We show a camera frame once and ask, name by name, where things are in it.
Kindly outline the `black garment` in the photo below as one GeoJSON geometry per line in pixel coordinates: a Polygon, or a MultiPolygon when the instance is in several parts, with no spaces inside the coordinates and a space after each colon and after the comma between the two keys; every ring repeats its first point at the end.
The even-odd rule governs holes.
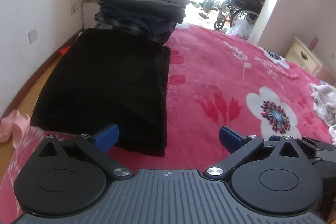
{"type": "Polygon", "coordinates": [[[162,157],[169,66],[169,47],[120,30],[87,29],[47,79],[31,125],[92,135],[115,124],[118,147],[162,157]]]}

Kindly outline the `white plastic bag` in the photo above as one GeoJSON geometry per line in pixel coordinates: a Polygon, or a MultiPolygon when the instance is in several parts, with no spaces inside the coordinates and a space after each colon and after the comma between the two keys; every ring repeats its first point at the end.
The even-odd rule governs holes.
{"type": "Polygon", "coordinates": [[[238,19],[235,21],[235,25],[227,30],[226,35],[248,40],[252,30],[252,25],[246,19],[238,19]]]}

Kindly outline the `pink slipper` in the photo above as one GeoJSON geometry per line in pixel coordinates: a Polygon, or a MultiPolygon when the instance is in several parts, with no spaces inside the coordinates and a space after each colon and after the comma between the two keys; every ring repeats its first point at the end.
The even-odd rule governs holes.
{"type": "Polygon", "coordinates": [[[14,109],[8,116],[1,119],[1,143],[7,143],[13,138],[13,147],[17,149],[30,126],[30,116],[14,109]]]}

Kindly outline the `red floral bed blanket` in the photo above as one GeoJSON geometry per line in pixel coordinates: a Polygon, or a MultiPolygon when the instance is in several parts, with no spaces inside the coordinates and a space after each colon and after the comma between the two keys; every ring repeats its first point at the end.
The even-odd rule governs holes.
{"type": "Polygon", "coordinates": [[[177,29],[167,86],[167,147],[163,157],[114,147],[109,155],[139,169],[205,169],[228,156],[219,143],[221,126],[265,139],[271,127],[252,102],[273,101],[290,120],[291,136],[331,142],[325,122],[313,110],[311,84],[300,67],[284,68],[259,47],[198,26],[177,29]]]}

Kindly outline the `magenta box on cabinet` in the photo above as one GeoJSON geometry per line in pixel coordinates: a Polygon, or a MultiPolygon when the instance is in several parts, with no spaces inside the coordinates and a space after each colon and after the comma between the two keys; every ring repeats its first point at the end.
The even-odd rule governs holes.
{"type": "Polygon", "coordinates": [[[316,36],[311,40],[311,42],[309,43],[308,49],[310,51],[313,51],[317,45],[317,43],[319,42],[319,38],[317,38],[316,36]]]}

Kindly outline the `wall socket plate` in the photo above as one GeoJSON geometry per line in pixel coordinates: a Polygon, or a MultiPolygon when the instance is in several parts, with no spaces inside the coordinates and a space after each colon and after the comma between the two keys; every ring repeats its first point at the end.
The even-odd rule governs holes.
{"type": "Polygon", "coordinates": [[[39,38],[37,29],[33,28],[32,30],[30,30],[30,32],[28,33],[28,37],[29,37],[30,44],[36,42],[39,38]]]}

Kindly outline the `white patterned clothes pile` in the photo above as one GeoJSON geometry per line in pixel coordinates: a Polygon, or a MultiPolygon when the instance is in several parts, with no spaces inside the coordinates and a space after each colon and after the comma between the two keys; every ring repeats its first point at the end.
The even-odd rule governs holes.
{"type": "Polygon", "coordinates": [[[309,84],[309,87],[312,91],[311,97],[314,100],[314,111],[329,127],[328,132],[333,145],[335,145],[335,87],[329,84],[309,84]]]}

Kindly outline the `cream bedside cabinet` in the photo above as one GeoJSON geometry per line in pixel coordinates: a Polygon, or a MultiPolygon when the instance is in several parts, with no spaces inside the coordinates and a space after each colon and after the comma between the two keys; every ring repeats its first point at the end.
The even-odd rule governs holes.
{"type": "Polygon", "coordinates": [[[293,44],[288,50],[285,59],[312,75],[318,75],[323,68],[318,57],[296,36],[294,37],[293,44]]]}

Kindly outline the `wheelchair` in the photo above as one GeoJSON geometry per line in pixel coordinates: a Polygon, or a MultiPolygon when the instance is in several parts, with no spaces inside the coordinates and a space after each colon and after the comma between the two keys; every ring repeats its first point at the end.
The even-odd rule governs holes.
{"type": "Polygon", "coordinates": [[[237,20],[245,19],[253,27],[257,22],[259,14],[264,6],[265,0],[225,0],[217,3],[215,10],[219,13],[214,23],[216,30],[221,30],[225,22],[233,27],[237,20]]]}

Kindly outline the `stack of folded clothes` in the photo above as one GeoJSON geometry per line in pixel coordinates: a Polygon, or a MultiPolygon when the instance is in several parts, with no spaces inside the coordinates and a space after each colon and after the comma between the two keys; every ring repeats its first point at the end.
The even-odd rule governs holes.
{"type": "Polygon", "coordinates": [[[183,23],[190,0],[98,0],[95,27],[145,36],[164,45],[183,23]]]}

